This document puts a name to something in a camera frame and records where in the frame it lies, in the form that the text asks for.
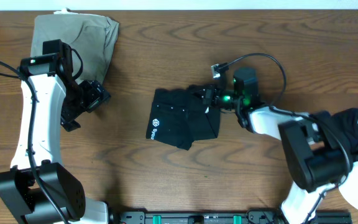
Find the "black polo shirt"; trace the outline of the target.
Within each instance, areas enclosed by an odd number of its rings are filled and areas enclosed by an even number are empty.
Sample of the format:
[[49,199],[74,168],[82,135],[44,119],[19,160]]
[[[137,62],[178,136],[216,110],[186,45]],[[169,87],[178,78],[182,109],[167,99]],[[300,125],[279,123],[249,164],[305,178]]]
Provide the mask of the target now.
[[156,89],[145,137],[184,150],[195,141],[216,139],[221,113],[212,106],[215,89],[213,84]]

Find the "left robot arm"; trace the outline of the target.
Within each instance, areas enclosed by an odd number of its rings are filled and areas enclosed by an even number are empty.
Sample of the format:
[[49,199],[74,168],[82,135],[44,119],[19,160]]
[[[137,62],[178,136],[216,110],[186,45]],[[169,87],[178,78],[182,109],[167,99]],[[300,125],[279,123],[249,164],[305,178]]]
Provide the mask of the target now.
[[65,169],[60,130],[106,96],[96,81],[77,84],[72,51],[25,58],[16,70],[23,110],[10,169],[0,172],[0,198],[18,223],[110,223],[107,203],[88,198]]

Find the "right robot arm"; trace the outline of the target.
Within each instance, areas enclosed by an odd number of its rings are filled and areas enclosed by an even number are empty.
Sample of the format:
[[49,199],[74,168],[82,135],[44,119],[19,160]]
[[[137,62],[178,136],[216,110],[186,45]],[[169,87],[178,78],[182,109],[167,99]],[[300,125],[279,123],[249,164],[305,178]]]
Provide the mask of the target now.
[[293,183],[281,205],[287,223],[309,223],[329,191],[342,185],[352,169],[350,145],[327,111],[315,114],[280,110],[263,102],[253,68],[235,71],[227,90],[228,64],[211,67],[218,81],[201,94],[207,105],[234,112],[242,128],[280,140]]

